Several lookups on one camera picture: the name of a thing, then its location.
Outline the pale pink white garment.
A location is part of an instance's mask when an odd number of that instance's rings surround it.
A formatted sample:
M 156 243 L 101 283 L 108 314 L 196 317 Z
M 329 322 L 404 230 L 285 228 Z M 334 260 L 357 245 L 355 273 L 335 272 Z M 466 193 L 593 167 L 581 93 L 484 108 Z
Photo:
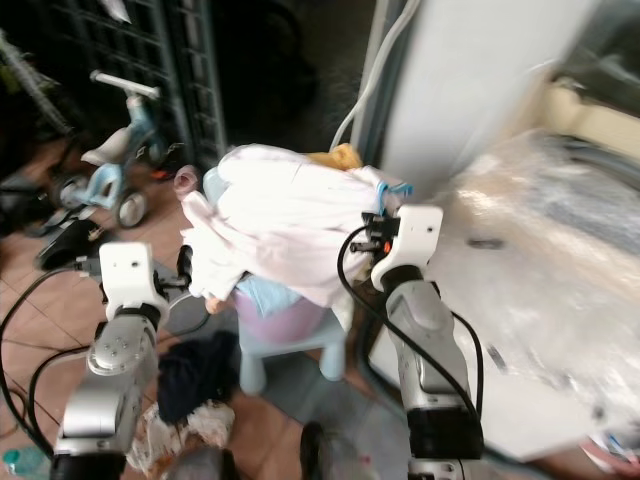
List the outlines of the pale pink white garment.
M 229 300 L 246 273 L 264 276 L 330 307 L 347 293 L 338 270 L 355 278 L 369 257 L 338 253 L 349 233 L 375 212 L 378 184 L 402 182 L 374 166 L 340 172 L 273 146 L 233 148 L 211 169 L 214 180 L 179 200 L 189 223 L 197 297 Z

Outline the blue clothes hanger hook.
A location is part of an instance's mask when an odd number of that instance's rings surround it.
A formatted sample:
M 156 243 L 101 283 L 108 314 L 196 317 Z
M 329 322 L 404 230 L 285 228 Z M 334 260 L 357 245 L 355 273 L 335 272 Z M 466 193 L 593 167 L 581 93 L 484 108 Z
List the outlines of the blue clothes hanger hook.
M 404 182 L 394 184 L 380 182 L 376 192 L 378 192 L 378 205 L 375 207 L 375 214 L 389 215 L 394 214 L 403 201 L 412 195 L 413 187 Z

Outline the white washing machine plastic-covered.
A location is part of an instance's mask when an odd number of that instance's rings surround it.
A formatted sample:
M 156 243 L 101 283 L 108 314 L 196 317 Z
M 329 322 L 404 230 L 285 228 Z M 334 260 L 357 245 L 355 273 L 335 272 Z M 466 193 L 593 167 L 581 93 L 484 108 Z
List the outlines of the white washing machine plastic-covered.
M 640 433 L 640 157 L 529 132 L 435 204 L 426 275 L 483 344 L 489 447 L 534 460 Z

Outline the light blue cloth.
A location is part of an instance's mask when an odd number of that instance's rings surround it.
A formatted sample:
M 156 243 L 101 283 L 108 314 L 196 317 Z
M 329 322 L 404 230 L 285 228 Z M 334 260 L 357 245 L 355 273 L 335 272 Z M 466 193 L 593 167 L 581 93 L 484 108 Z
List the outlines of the light blue cloth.
M 275 312 L 294 305 L 301 294 L 287 285 L 271 282 L 264 276 L 246 273 L 236 285 L 236 292 L 248 302 L 259 316 L 274 315 Z

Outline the yellow cloth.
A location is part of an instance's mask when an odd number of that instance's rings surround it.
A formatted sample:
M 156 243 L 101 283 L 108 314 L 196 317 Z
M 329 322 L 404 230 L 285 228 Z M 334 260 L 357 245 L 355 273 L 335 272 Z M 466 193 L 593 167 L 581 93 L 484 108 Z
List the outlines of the yellow cloth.
M 340 170 L 340 172 L 360 169 L 364 166 L 364 161 L 351 143 L 340 143 L 328 152 L 315 152 L 315 154 L 307 154 L 307 157 L 312 163 L 329 166 L 329 168 Z

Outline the pink child shoe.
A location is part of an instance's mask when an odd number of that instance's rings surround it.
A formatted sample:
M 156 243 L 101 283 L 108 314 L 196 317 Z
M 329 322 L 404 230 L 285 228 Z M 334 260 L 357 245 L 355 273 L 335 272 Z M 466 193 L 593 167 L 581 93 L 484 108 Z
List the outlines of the pink child shoe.
M 198 192 L 201 186 L 200 169 L 193 165 L 184 165 L 174 173 L 172 188 L 178 200 L 193 192 Z

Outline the dark navy garment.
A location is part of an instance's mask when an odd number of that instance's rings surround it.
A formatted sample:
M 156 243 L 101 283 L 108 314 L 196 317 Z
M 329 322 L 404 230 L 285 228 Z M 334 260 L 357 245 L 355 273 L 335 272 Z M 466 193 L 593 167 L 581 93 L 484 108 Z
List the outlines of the dark navy garment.
M 178 425 L 209 402 L 227 403 L 239 385 L 236 370 L 239 337 L 218 332 L 184 340 L 159 356 L 157 416 Z

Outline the purple plastic basin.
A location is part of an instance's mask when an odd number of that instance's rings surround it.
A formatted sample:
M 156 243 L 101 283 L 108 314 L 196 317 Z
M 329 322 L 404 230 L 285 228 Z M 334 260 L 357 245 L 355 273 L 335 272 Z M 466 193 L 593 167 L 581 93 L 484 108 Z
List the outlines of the purple plastic basin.
M 241 291 L 232 293 L 232 303 L 236 307 L 239 330 L 273 346 L 305 340 L 330 324 L 340 326 L 333 311 L 315 305 L 305 297 L 273 314 L 261 314 L 256 303 Z

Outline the light blue child tricycle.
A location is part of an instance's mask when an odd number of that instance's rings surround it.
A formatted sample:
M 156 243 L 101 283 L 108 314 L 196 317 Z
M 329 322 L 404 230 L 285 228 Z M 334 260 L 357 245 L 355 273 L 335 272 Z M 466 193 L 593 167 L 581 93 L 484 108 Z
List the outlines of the light blue child tricycle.
M 55 200 L 70 212 L 82 209 L 109 211 L 120 228 L 133 229 L 146 218 L 148 200 L 140 188 L 129 182 L 128 170 L 137 163 L 163 169 L 174 152 L 184 145 L 166 141 L 148 109 L 148 100 L 160 99 L 160 88 L 110 76 L 101 70 L 92 70 L 90 78 L 125 93 L 131 123 L 81 156 L 83 161 L 96 166 L 95 172 L 64 175 L 56 180 Z

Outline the black shoe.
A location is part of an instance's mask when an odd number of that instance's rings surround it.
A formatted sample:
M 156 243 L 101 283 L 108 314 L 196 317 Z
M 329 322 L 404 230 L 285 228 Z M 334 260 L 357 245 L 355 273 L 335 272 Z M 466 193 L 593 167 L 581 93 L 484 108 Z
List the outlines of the black shoe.
M 54 236 L 35 256 L 35 268 L 41 271 L 70 266 L 78 259 L 96 259 L 110 230 L 91 218 L 73 215 L 65 220 Z

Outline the light blue plastic stool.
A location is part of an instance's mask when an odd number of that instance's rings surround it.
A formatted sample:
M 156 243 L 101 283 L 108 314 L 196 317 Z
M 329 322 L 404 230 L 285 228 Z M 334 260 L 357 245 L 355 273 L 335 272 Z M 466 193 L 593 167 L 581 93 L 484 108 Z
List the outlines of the light blue plastic stool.
M 314 370 L 326 380 L 342 380 L 346 371 L 348 330 L 333 314 L 325 314 L 311 334 L 282 344 L 268 342 L 239 321 L 239 388 L 248 396 L 260 396 L 268 387 L 269 367 L 285 360 L 310 360 L 308 352 L 320 353 Z

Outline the white patterned cloth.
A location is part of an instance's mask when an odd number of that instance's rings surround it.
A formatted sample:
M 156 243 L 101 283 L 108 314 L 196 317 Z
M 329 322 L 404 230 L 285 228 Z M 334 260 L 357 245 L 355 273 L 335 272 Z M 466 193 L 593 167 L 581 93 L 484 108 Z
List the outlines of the white patterned cloth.
M 230 430 L 236 421 L 236 412 L 229 404 L 206 402 L 174 422 L 159 417 L 159 404 L 151 404 L 143 411 L 134 435 L 128 461 L 140 470 L 151 468 L 160 460 L 172 460 L 188 445 L 211 445 L 223 448 L 230 440 Z

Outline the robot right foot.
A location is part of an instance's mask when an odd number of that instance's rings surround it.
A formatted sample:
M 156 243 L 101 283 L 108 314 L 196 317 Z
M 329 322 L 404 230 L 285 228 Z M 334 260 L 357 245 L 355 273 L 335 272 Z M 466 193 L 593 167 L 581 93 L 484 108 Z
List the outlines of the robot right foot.
M 380 480 L 367 454 L 319 422 L 307 422 L 300 435 L 303 480 Z

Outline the dark metal grille gate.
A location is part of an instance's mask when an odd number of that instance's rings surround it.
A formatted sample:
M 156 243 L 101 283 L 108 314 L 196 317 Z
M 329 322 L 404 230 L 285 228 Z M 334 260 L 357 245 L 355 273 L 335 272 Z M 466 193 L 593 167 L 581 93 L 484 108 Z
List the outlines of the dark metal grille gate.
M 183 143 L 191 163 L 214 166 L 227 151 L 211 0 L 47 0 L 52 35 L 81 52 L 88 67 L 160 88 L 155 122 Z

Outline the bicycle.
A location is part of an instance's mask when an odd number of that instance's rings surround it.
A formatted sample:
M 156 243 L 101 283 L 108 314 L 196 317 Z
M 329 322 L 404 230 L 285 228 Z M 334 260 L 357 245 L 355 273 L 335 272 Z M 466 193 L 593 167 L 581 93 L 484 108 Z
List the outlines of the bicycle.
M 47 123 L 61 134 L 69 134 L 70 127 L 64 116 L 55 108 L 54 102 L 46 95 L 46 78 L 38 73 L 24 58 L 23 52 L 9 44 L 4 33 L 0 33 L 0 52 L 3 60 L 8 64 L 10 73 L 17 79 L 20 87 L 32 97 Z

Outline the clear plastic bottle green cap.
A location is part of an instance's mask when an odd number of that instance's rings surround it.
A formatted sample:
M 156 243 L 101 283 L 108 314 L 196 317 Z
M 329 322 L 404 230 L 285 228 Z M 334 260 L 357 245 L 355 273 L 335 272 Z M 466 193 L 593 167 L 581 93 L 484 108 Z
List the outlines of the clear plastic bottle green cap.
M 1 461 L 10 479 L 49 480 L 50 458 L 35 445 L 9 449 L 3 453 Z

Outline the pink slipper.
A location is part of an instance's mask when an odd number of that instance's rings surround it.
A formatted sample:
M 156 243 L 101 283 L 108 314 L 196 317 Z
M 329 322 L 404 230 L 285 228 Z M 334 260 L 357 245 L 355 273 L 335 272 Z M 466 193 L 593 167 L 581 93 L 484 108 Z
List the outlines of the pink slipper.
M 640 433 L 590 435 L 580 447 L 607 474 L 640 477 Z

